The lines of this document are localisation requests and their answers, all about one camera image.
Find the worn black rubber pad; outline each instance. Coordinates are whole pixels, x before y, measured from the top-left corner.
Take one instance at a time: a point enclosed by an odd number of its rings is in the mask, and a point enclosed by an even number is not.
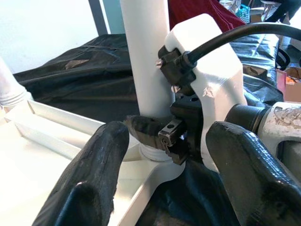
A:
[[[33,225],[106,226],[128,142],[123,123],[101,126],[62,173]]]
[[[300,226],[300,184],[252,132],[215,122],[206,136],[241,226]]]

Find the red fabric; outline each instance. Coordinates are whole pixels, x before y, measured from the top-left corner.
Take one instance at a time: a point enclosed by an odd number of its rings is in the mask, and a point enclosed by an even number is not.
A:
[[[203,13],[212,16],[222,32],[245,24],[217,0],[169,0],[168,8],[170,29]]]

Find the screw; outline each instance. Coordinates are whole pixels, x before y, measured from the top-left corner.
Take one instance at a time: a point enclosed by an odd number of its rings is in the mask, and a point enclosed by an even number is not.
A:
[[[177,93],[177,92],[179,92],[181,90],[181,87],[179,87],[179,86],[172,86],[171,87],[171,91],[173,92],[173,93]]]
[[[162,65],[163,65],[163,60],[162,59],[159,59],[159,60],[156,61],[156,67],[158,69],[160,69],[162,67]]]

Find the white pole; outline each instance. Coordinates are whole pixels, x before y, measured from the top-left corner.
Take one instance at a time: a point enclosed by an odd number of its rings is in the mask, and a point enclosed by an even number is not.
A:
[[[24,100],[25,97],[28,99],[31,95],[16,81],[0,57],[0,105],[11,107]]]
[[[140,115],[170,115],[174,94],[156,67],[169,32],[167,0],[120,0]]]

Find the black tarp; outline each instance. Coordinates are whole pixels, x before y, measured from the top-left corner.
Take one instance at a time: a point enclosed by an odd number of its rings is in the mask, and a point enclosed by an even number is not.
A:
[[[244,76],[248,104],[261,106],[283,101],[281,92],[275,88],[278,39],[274,35],[253,35],[231,45],[245,64],[244,72],[251,72],[251,76]],[[253,65],[260,70],[250,68]],[[92,119],[122,121],[126,115],[139,114],[123,34],[100,36],[15,77],[36,101]],[[239,223],[218,174],[187,160],[177,179],[157,188],[137,225],[236,226]]]

